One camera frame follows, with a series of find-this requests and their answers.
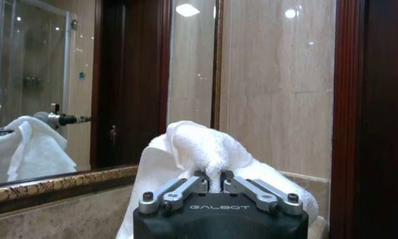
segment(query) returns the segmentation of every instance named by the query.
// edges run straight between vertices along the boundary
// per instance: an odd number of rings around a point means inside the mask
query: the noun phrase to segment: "mirror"
[[[211,126],[216,13],[0,0],[0,185],[136,165],[171,122]]]

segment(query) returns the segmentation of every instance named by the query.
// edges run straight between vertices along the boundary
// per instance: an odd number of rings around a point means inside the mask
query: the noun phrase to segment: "dark wooden door frame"
[[[91,127],[91,165],[96,168],[98,165],[98,141],[99,141],[99,115],[100,115],[100,80],[102,80],[102,49],[103,49],[103,11],[104,1],[96,0],[96,22],[95,22],[95,54],[94,54],[94,90],[92,90],[92,127]],[[167,130],[167,110],[168,110],[168,87],[170,87],[170,70],[171,70],[171,36],[172,36],[172,0],[159,1],[160,8],[160,89],[162,89],[162,102],[160,102],[160,118],[159,127],[160,132]]]
[[[367,0],[337,1],[331,238],[355,238]]]

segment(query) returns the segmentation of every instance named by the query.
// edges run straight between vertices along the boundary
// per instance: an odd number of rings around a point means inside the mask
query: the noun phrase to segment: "door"
[[[367,1],[357,238],[398,239],[398,0]]]
[[[136,164],[167,120],[170,0],[103,3],[92,167]]]

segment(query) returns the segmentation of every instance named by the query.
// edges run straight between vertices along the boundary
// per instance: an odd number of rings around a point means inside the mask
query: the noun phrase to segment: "ceiling light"
[[[200,13],[200,10],[191,4],[183,4],[176,7],[176,11],[182,16],[190,17]]]

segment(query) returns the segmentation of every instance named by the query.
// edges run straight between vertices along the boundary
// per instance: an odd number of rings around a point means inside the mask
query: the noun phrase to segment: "folded towel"
[[[182,121],[168,126],[167,134],[155,138],[143,152],[118,239],[134,235],[134,210],[139,206],[142,194],[155,191],[175,177],[190,178],[196,170],[207,173],[212,193],[220,192],[223,170],[232,170],[243,178],[261,179],[283,191],[299,194],[309,214],[309,224],[317,218],[319,204],[313,195],[275,168],[259,162],[231,135],[191,121]]]
[[[44,122],[24,116],[6,129],[15,132],[0,136],[0,183],[76,172],[67,140]]]

